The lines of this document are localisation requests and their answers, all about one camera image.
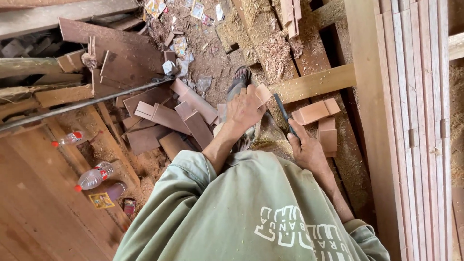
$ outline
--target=flip-flop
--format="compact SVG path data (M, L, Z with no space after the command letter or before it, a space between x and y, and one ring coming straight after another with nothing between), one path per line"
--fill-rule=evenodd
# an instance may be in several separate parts
M232 84L229 86L229 89L227 90L227 93L229 93L239 83L243 83L245 86L247 86L247 83L250 81L251 72L250 72L250 69L248 69L246 67L246 65L241 66L237 70L235 70L234 76L235 76L235 74L237 74L237 72L239 70L242 70L242 69L246 69L246 73L242 74L242 75L240 75L240 77L232 80Z

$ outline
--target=person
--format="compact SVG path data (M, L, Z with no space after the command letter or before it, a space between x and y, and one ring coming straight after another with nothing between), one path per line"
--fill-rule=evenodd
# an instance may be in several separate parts
M296 164L248 145L230 154L266 111L248 80L239 68L220 130L201 153L179 152L114 260L389 260L372 227L354 219L320 143L296 121L288 123L299 138L287 136Z

